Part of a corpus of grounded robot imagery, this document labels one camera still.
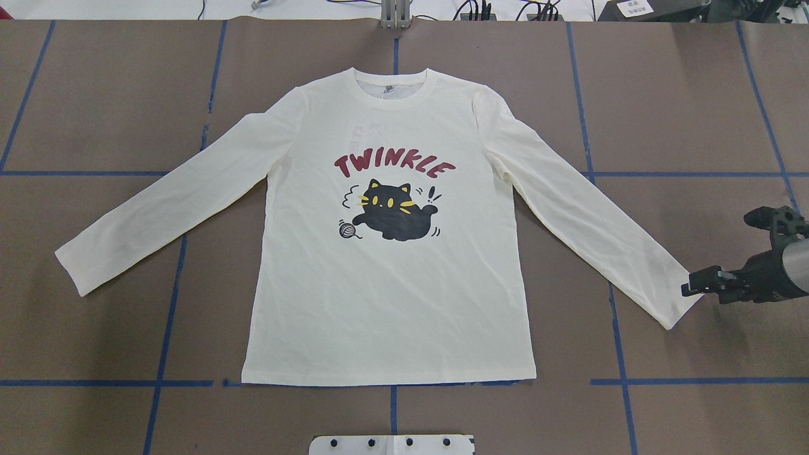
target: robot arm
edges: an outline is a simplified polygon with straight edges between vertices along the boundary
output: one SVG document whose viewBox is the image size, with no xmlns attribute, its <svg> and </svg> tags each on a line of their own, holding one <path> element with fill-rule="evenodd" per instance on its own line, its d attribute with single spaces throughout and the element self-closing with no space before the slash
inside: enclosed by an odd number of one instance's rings
<svg viewBox="0 0 809 455">
<path fill-rule="evenodd" d="M 690 274 L 682 286 L 683 296 L 715 292 L 719 303 L 729 304 L 809 295 L 809 223 L 787 206 L 759 207 L 747 213 L 744 222 L 769 231 L 773 249 L 751 257 L 739 270 L 711 266 Z"/>
</svg>

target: white label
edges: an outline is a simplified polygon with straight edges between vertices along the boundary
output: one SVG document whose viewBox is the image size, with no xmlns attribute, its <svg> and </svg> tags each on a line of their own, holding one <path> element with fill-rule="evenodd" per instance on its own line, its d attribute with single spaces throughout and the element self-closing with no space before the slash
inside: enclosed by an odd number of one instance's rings
<svg viewBox="0 0 809 455">
<path fill-rule="evenodd" d="M 624 17 L 634 17 L 654 13 L 654 10 L 651 6 L 649 6 L 649 2 L 647 0 L 629 0 L 628 2 L 621 2 L 617 5 Z"/>
</svg>

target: blue tape grid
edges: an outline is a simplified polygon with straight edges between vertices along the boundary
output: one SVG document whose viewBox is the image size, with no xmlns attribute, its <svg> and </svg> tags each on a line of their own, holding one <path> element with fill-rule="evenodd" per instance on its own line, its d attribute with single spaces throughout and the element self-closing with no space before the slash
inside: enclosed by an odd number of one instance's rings
<svg viewBox="0 0 809 455">
<path fill-rule="evenodd" d="M 14 142 L 14 137 L 16 135 L 16 131 L 19 127 L 19 123 L 23 118 L 23 113 L 25 107 L 28 103 L 28 99 L 32 93 L 32 89 L 34 87 L 34 82 L 36 81 L 36 76 L 39 73 L 39 70 L 42 65 L 42 61 L 44 60 L 45 52 L 48 48 L 51 36 L 53 35 L 53 30 L 55 28 L 56 22 L 51 21 L 48 33 L 44 39 L 44 43 L 42 45 L 42 49 L 40 51 L 40 55 L 37 59 L 34 71 L 32 72 L 32 76 L 28 82 L 28 87 L 25 91 L 25 95 L 23 96 L 23 100 L 20 103 L 19 111 L 17 113 L 17 117 L 15 118 L 15 123 L 12 126 L 11 133 L 9 135 L 8 140 L 6 141 L 6 146 L 3 151 L 2 158 L 0 158 L 0 176 L 163 176 L 167 174 L 167 172 L 163 171 L 5 171 L 4 166 L 8 159 L 8 155 L 11 152 L 11 147 Z M 578 114 L 579 120 L 581 122 L 582 127 L 582 143 L 584 146 L 584 151 L 587 157 L 587 171 L 582 172 L 584 176 L 586 176 L 593 184 L 595 184 L 595 179 L 597 177 L 742 177 L 742 178 L 752 178 L 752 177 L 763 177 L 763 178 L 781 178 L 784 180 L 785 186 L 787 191 L 790 194 L 790 201 L 793 204 L 793 207 L 797 210 L 797 202 L 794 199 L 794 192 L 792 190 L 792 186 L 790 183 L 790 178 L 805 178 L 809 177 L 809 172 L 787 172 L 786 166 L 784 165 L 783 159 L 781 157 L 781 152 L 778 149 L 777 141 L 773 134 L 772 126 L 769 122 L 769 117 L 767 116 L 766 109 L 764 107 L 764 103 L 761 99 L 758 84 L 756 82 L 755 75 L 752 71 L 752 66 L 750 64 L 747 46 L 744 41 L 743 31 L 741 28 L 741 24 L 739 22 L 736 23 L 736 31 L 739 35 L 739 45 L 742 49 L 742 54 L 744 58 L 745 67 L 748 71 L 748 76 L 751 81 L 752 90 L 756 97 L 756 102 L 759 105 L 759 109 L 761 111 L 761 115 L 765 124 L 765 128 L 767 130 L 767 134 L 770 139 L 770 143 L 773 147 L 773 153 L 775 154 L 776 160 L 778 162 L 780 172 L 597 172 L 594 169 L 592 163 L 592 155 L 590 149 L 590 141 L 587 133 L 587 122 L 585 118 L 584 112 L 584 103 L 582 100 L 582 91 L 581 91 L 581 84 L 579 82 L 578 77 L 578 66 L 576 63 L 576 56 L 575 56 L 575 48 L 574 48 L 574 38 L 572 27 L 570 23 L 566 24 L 567 27 L 567 36 L 568 36 L 568 44 L 570 47 L 570 61 L 573 71 L 573 79 L 576 91 L 576 99 L 578 105 Z M 222 22 L 222 30 L 219 36 L 219 43 L 218 43 L 218 50 L 217 50 L 217 57 L 216 63 L 214 66 L 214 74 L 211 80 L 211 91 L 210 97 L 208 101 L 208 113 L 213 112 L 214 108 L 214 97 L 216 91 L 216 83 L 218 79 L 218 71 L 219 66 L 222 58 L 222 48 L 224 45 L 224 38 L 227 29 L 227 21 Z M 396 38 L 393 43 L 393 74 L 399 74 L 399 38 Z M 204 149 L 207 145 L 207 132 L 209 129 L 210 124 L 206 123 L 203 127 L 202 138 L 201 138 L 201 147 L 200 150 Z M 174 314 L 176 310 L 176 301 L 179 295 L 179 280 L 180 274 L 183 269 L 184 265 L 184 257 L 185 251 L 187 249 L 187 238 L 185 235 L 182 236 L 182 241 L 180 245 L 180 257 L 178 258 L 177 262 L 177 269 L 176 269 L 176 276 L 174 287 L 172 289 L 172 301 L 169 306 L 169 313 L 167 317 L 166 323 L 166 330 L 163 334 L 163 347 L 161 349 L 160 355 L 160 363 L 158 368 L 158 375 L 154 381 L 119 381 L 119 380 L 0 380 L 0 387 L 152 387 L 155 389 L 155 393 L 153 396 L 152 401 L 152 409 L 150 412 L 150 420 L 149 425 L 146 431 L 146 439 L 144 441 L 144 455 L 147 455 L 150 452 L 150 445 L 151 440 L 154 435 L 155 429 L 155 422 L 157 419 L 157 412 L 159 408 L 159 399 L 160 399 L 160 390 L 162 388 L 195 388 L 195 387 L 213 387 L 214 381 L 166 381 L 163 379 L 163 375 L 165 373 L 165 366 L 166 366 L 166 359 L 167 353 L 169 348 L 169 342 L 171 339 L 171 331 L 172 325 L 174 321 Z M 618 321 L 618 315 L 616 311 L 615 305 L 615 296 L 614 296 L 614 289 L 611 283 L 608 285 L 609 290 L 609 302 L 610 302 L 610 309 L 612 312 L 612 327 L 613 327 L 613 337 L 614 343 L 616 347 L 616 358 L 618 362 L 619 368 L 619 376 L 618 379 L 592 379 L 590 381 L 591 385 L 594 386 L 620 386 L 621 391 L 624 398 L 624 407 L 625 407 L 625 417 L 627 421 L 627 428 L 629 432 L 629 442 L 630 448 L 632 449 L 632 454 L 637 455 L 637 441 L 634 432 L 634 424 L 633 424 L 633 416 L 632 416 L 632 408 L 631 408 L 631 401 L 629 399 L 629 386 L 646 386 L 646 385 L 767 385 L 767 384 L 809 384 L 809 377 L 691 377 L 691 378 L 628 378 L 626 376 L 626 368 L 624 362 L 624 354 L 623 348 L 621 345 L 621 330 Z M 491 383 L 482 383 L 483 385 L 512 385 L 516 381 L 497 381 Z M 464 384 L 440 384 L 441 386 L 456 386 L 456 385 L 464 385 Z M 241 384 L 234 383 L 225 379 L 222 381 L 222 387 L 239 387 Z M 397 403 L 398 403 L 398 388 L 400 386 L 393 385 L 390 388 L 390 424 L 391 424 L 391 433 L 397 434 L 398 432 L 398 410 L 397 410 Z"/>
</svg>

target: sleeve cuff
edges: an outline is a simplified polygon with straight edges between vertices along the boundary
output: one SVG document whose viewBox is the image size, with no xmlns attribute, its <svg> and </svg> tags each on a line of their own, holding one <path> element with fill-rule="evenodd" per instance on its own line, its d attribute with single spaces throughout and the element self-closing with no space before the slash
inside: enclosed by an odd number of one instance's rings
<svg viewBox="0 0 809 455">
<path fill-rule="evenodd" d="M 67 273 L 70 275 L 70 278 L 73 280 L 73 283 L 76 285 L 76 289 L 78 290 L 78 294 L 81 297 L 86 296 L 90 293 L 94 286 L 92 286 L 86 277 L 82 274 L 82 267 L 79 266 L 74 259 L 67 253 L 65 249 L 66 245 L 62 246 L 60 249 L 56 250 L 56 258 L 61 263 L 61 266 L 67 270 Z"/>
</svg>

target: shirt hem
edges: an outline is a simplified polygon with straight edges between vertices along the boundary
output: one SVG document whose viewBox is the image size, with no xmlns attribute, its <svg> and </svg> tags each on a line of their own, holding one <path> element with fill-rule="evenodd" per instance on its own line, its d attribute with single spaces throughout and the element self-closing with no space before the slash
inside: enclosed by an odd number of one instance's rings
<svg viewBox="0 0 809 455">
<path fill-rule="evenodd" d="M 505 368 L 453 372 L 444 375 L 435 373 L 410 373 L 368 375 L 367 372 L 345 375 L 282 374 L 261 370 L 242 370 L 244 384 L 294 385 L 304 387 L 352 387 L 359 385 L 432 385 L 466 384 L 470 382 L 521 381 L 536 379 L 536 367 Z"/>
</svg>

